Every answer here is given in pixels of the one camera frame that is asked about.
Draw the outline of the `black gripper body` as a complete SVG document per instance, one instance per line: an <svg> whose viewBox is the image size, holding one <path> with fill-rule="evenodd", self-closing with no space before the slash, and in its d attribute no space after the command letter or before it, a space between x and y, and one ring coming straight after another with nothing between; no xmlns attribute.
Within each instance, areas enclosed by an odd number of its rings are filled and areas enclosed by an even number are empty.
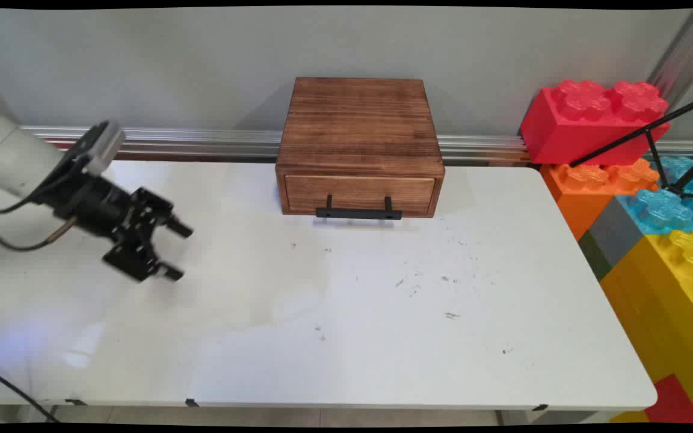
<svg viewBox="0 0 693 433"><path fill-rule="evenodd" d="M131 194L102 176L72 176L52 189L54 216L75 219L75 225L112 243L149 240L149 230L135 227L128 214L142 209L144 187Z"/></svg>

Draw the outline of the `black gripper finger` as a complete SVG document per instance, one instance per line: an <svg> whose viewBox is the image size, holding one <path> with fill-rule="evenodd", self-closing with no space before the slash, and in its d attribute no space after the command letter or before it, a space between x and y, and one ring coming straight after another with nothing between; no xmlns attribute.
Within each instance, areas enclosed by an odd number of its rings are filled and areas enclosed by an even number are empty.
<svg viewBox="0 0 693 433"><path fill-rule="evenodd" d="M194 233L193 228L184 224L173 209L173 203L154 192L146 188L137 189L138 220L151 227L166 227L181 238L189 238Z"/></svg>
<svg viewBox="0 0 693 433"><path fill-rule="evenodd" d="M136 239L119 242L103 255L102 260L137 282L143 282L149 277L178 281L185 275L177 266L160 259L150 243Z"/></svg>

